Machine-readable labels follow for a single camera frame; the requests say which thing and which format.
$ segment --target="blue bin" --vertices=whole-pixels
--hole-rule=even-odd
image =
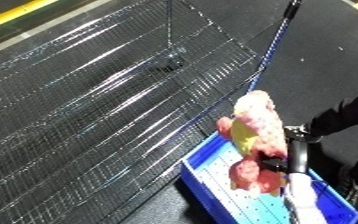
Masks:
[[[214,133],[183,158],[181,178],[218,223],[289,223],[281,197],[249,197],[244,190],[230,188],[229,167],[240,159],[232,143]],[[309,174],[317,180],[313,189],[328,223],[356,223],[358,212],[313,170]]]

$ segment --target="stuffed toy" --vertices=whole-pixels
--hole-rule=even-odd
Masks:
[[[241,97],[234,106],[233,118],[217,121],[218,133],[230,140],[243,159],[229,169],[234,188],[252,194],[277,195],[283,186],[283,174],[263,169],[261,160],[268,157],[285,159],[287,144],[283,124],[269,95],[260,90]]]

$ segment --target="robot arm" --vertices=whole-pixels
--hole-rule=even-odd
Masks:
[[[263,164],[269,170],[288,174],[284,204],[290,212],[290,221],[292,224],[325,224],[327,221],[316,204],[317,195],[312,188],[312,179],[307,175],[307,143],[289,139],[288,146],[287,162],[271,158],[263,161]]]

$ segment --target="pink plush toy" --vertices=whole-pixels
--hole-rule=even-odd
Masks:
[[[217,129],[243,156],[229,170],[235,188],[256,193],[277,192],[282,186],[282,174],[263,170],[259,165],[261,153],[283,159],[287,156],[282,121],[269,95],[257,90],[241,97],[234,106],[234,119],[219,119]]]

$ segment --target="wire mesh grid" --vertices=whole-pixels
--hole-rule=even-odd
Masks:
[[[255,61],[190,4],[145,0],[0,64],[0,223],[123,221]]]

